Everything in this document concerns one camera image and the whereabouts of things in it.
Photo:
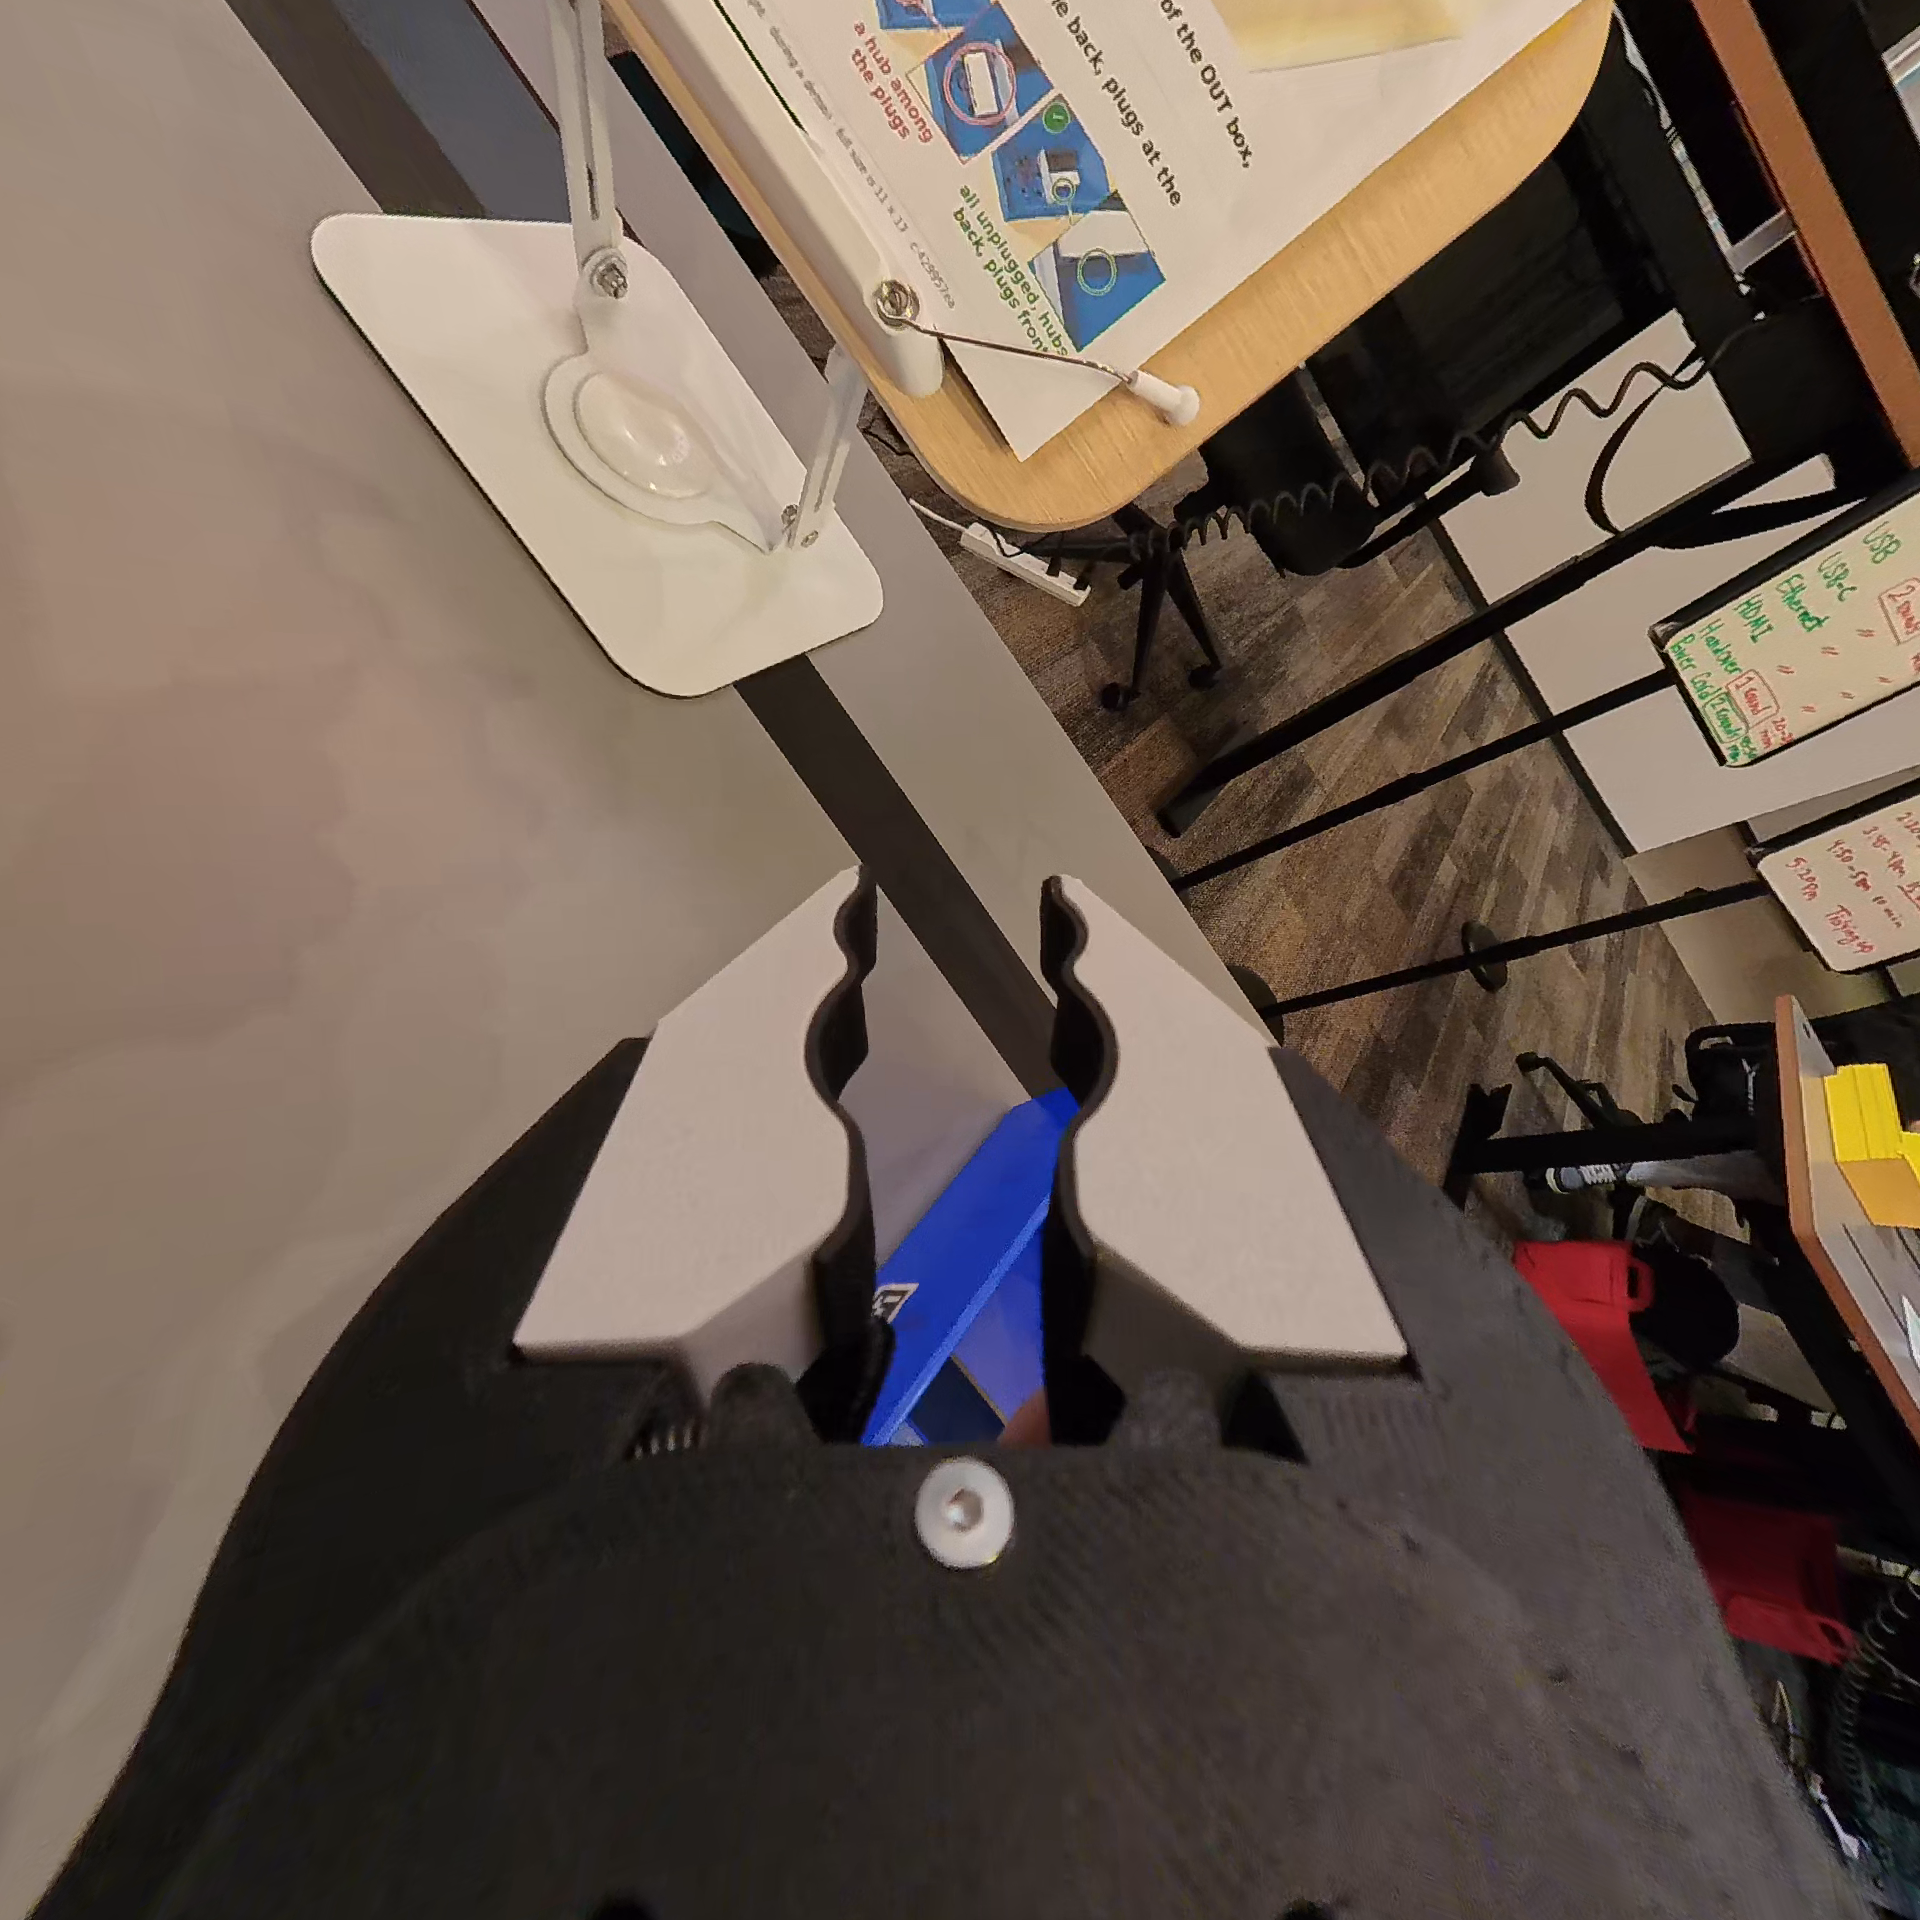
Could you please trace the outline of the brown-edged black desk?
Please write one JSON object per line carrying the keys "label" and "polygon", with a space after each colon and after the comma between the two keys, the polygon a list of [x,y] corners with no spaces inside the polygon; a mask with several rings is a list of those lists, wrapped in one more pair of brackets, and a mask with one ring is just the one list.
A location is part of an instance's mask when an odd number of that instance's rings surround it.
{"label": "brown-edged black desk", "polygon": [[1365,714],[1649,551],[1831,519],[1916,471],[1916,133],[1858,4],[1625,4],[1712,211],[1764,200],[1791,229],[1801,304],[1732,323],[1726,266],[1681,261],[1696,211],[1653,234],[1674,307],[1749,459],[1348,687],[1216,752],[1157,808],[1182,836],[1231,783]]}

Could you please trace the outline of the red floor bin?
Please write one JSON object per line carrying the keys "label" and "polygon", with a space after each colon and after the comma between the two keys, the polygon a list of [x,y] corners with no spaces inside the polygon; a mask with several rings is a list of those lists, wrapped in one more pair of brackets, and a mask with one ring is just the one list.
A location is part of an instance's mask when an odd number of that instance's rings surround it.
{"label": "red floor bin", "polygon": [[1825,1516],[1685,1488],[1674,1498],[1728,1634],[1825,1666],[1853,1656]]}
{"label": "red floor bin", "polygon": [[1589,1363],[1642,1452],[1692,1455],[1689,1413],[1674,1413],[1636,1341],[1653,1303],[1645,1261],[1618,1239],[1519,1239],[1511,1261]]}

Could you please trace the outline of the yellow plastic bin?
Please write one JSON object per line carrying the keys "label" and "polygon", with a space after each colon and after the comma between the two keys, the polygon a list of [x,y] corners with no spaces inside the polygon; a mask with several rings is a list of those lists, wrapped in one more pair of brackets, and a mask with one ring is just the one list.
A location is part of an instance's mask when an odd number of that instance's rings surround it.
{"label": "yellow plastic bin", "polygon": [[1831,1153],[1865,1217],[1888,1229],[1920,1227],[1918,1131],[1903,1127],[1889,1069],[1849,1064],[1821,1079]]}

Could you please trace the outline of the blue plastic bin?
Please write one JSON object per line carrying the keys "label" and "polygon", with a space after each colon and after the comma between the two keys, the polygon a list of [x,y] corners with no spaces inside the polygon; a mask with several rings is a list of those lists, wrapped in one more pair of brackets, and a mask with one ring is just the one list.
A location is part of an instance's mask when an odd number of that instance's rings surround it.
{"label": "blue plastic bin", "polygon": [[882,1261],[894,1355],[863,1447],[991,1445],[1041,1389],[1041,1241],[1073,1115],[1063,1088],[1009,1109]]}

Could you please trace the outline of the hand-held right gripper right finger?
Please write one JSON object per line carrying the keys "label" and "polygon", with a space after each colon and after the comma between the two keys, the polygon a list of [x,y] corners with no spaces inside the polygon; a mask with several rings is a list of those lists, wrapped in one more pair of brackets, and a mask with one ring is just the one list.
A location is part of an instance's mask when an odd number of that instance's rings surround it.
{"label": "hand-held right gripper right finger", "polygon": [[1270,1377],[1401,1377],[1410,1346],[1279,1052],[1086,882],[1039,893],[1072,1097],[1041,1229],[1046,1427],[1111,1433],[1176,1377],[1216,1428]]}

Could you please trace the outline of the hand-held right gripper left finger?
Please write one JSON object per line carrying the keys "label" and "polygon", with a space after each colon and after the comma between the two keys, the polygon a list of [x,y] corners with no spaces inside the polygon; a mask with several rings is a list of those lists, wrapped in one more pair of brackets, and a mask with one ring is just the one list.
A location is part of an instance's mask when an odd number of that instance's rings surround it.
{"label": "hand-held right gripper left finger", "polygon": [[877,892],[829,879],[647,1039],[513,1333],[527,1360],[660,1360],[708,1396],[740,1364],[826,1442],[880,1393],[865,1064]]}

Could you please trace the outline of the white power strip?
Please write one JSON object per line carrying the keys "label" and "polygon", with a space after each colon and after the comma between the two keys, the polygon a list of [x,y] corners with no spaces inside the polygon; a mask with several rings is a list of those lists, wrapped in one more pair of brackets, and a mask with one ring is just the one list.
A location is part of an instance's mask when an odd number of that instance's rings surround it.
{"label": "white power strip", "polygon": [[960,522],[930,508],[922,500],[910,499],[908,505],[937,530],[954,538],[958,549],[994,568],[999,573],[1036,588],[1045,596],[1080,609],[1087,601],[1087,584],[1072,573],[1063,562],[1045,561],[1018,549],[1009,535],[997,532],[977,519]]}

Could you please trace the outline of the black office chair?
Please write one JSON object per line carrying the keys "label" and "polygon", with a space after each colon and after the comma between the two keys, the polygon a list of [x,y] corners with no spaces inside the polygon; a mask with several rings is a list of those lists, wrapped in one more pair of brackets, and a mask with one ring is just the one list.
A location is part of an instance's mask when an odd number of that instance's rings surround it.
{"label": "black office chair", "polygon": [[1562,391],[1660,319],[1663,296],[1601,147],[1633,108],[1612,24],[1572,130],[1302,371],[1199,445],[1205,482],[1174,508],[1197,544],[1254,511],[1270,568],[1305,578],[1369,561],[1431,516],[1414,500],[1453,473],[1501,491],[1500,423]]}

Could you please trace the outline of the printed instruction sheet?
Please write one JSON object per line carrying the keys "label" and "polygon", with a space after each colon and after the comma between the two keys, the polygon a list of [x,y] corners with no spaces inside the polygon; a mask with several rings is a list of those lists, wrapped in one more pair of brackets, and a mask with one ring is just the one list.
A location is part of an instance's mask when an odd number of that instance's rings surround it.
{"label": "printed instruction sheet", "polygon": [[823,216],[892,375],[975,400],[1014,459],[1146,365],[1569,4],[632,4],[727,130]]}

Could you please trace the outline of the whiteboard with green writing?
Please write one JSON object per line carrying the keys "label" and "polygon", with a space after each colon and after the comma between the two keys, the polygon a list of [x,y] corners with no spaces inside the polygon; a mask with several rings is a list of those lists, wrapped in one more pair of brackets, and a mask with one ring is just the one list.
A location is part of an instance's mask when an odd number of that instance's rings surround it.
{"label": "whiteboard with green writing", "polygon": [[1903,696],[1918,684],[1918,475],[1661,618],[1648,642],[1732,770]]}

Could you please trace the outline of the whiteboard with red underlines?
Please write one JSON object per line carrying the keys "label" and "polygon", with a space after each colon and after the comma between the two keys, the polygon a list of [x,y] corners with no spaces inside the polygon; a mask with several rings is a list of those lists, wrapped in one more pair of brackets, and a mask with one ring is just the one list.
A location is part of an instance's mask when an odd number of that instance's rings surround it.
{"label": "whiteboard with red underlines", "polygon": [[1829,971],[1918,955],[1916,794],[1885,794],[1766,845],[1756,875]]}

